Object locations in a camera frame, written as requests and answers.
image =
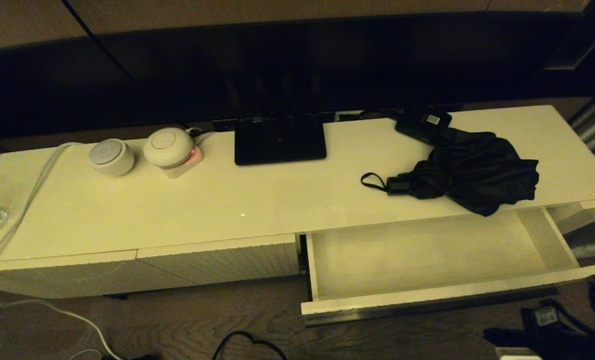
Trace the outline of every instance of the wall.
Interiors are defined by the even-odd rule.
[[[581,12],[590,0],[71,0],[96,34],[441,12]],[[0,0],[0,49],[83,37],[60,0]]]

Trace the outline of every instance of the white cable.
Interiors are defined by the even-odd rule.
[[[88,349],[86,349],[86,350],[82,350],[82,351],[80,351],[80,352],[76,353],[75,355],[73,355],[73,356],[69,357],[69,358],[68,358],[68,360],[73,360],[73,359],[77,358],[77,357],[78,357],[78,355],[82,355],[83,353],[86,353],[87,351],[92,351],[92,352],[94,352],[94,353],[97,353],[97,354],[99,355],[99,358],[100,358],[100,359],[104,357],[104,356],[103,356],[103,354],[102,354],[100,351],[98,351],[97,349],[94,349],[94,348],[88,348]]]
[[[204,139],[210,137],[211,135],[213,135],[215,133],[216,133],[215,131],[205,132],[201,135],[197,135],[196,137],[193,137],[193,141],[195,142],[195,145],[200,145],[200,144],[202,144]]]
[[[193,130],[199,130],[200,132],[204,132],[204,130],[200,129],[199,127],[189,127],[188,129],[184,130],[187,134],[190,134]]]
[[[7,231],[5,231],[5,233],[2,235],[2,237],[0,238],[0,250],[2,249],[3,244],[5,244],[7,242],[8,239],[11,238],[11,235],[14,234],[14,232],[16,232],[17,228],[19,227],[20,223],[22,222],[22,219],[24,218],[24,215],[26,214],[27,210],[29,209],[29,205],[31,205],[31,202],[33,200],[33,198],[35,198],[35,194],[38,192],[38,190],[40,189],[40,186],[42,185],[42,183],[44,182],[44,178],[46,177],[49,169],[51,169],[51,166],[53,165],[53,162],[55,162],[56,158],[60,155],[60,153],[62,153],[62,151],[66,148],[68,148],[71,145],[78,145],[80,143],[77,142],[67,142],[64,143],[60,146],[58,146],[55,151],[53,151],[53,153],[51,154],[51,156],[48,158],[48,160],[46,160],[46,162],[44,163],[44,166],[42,167],[42,170],[39,173],[39,176],[37,177],[37,180],[35,181],[35,184],[33,185],[33,187],[30,189],[30,193],[28,194],[28,198],[26,199],[26,201],[24,202],[23,207],[21,208],[21,212],[19,214],[19,217],[15,220],[12,221],[11,226],[8,228]],[[44,305],[52,310],[55,310],[58,313],[62,313],[64,315],[68,315],[70,317],[74,317],[76,319],[80,319],[81,321],[89,324],[90,326],[92,326],[98,333],[99,335],[99,339],[101,340],[101,343],[104,346],[104,349],[106,349],[106,351],[108,352],[108,354],[110,354],[113,358],[117,359],[117,360],[122,360],[121,357],[117,356],[117,354],[115,354],[112,350],[111,347],[109,347],[109,345],[107,344],[106,340],[104,339],[104,335],[102,333],[102,331],[100,330],[100,328],[94,324],[94,322],[92,322],[91,320],[87,319],[86,317],[83,317],[81,315],[78,315],[74,312],[70,312],[67,310],[62,310],[59,307],[57,307],[56,305],[54,305],[53,303],[46,301],[46,300],[42,300],[42,299],[29,299],[29,300],[21,300],[21,301],[14,301],[14,302],[3,302],[0,300],[0,307],[1,308],[9,308],[11,306],[18,306],[18,305],[25,305],[25,304],[37,304],[37,305]]]

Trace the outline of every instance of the folded umbrella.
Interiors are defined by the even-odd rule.
[[[433,199],[447,195],[466,209],[485,217],[501,204],[515,204],[535,198],[540,175],[538,160],[520,159],[512,144],[492,132],[467,132],[453,128],[437,129],[430,138],[435,146],[428,160],[420,161],[411,172],[387,178],[386,184],[375,173],[366,173],[362,184],[389,195],[411,195]],[[364,179],[377,176],[382,186]]]

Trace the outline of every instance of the floor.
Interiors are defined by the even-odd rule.
[[[587,291],[584,282],[576,282],[560,287],[555,298],[595,328]],[[95,321],[125,359],[158,354],[163,360],[208,360],[234,330],[275,343],[289,360],[493,360],[494,347],[482,339],[482,330],[519,329],[520,308],[538,303],[523,300],[305,328],[300,315],[304,301],[307,280],[293,276],[142,292],[128,300],[97,296],[57,303]],[[0,309],[0,359],[67,360],[90,347],[102,348],[94,331],[81,321],[37,305]],[[86,353],[78,360],[97,358]],[[266,347],[234,337],[220,358],[278,357]]]

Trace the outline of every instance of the drawer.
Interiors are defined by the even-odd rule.
[[[307,326],[504,299],[595,274],[544,208],[314,232],[306,250]]]
[[[189,281],[136,260],[137,251],[0,260],[0,290],[44,299],[188,287]]]
[[[295,234],[142,248],[137,259],[192,285],[300,273]]]

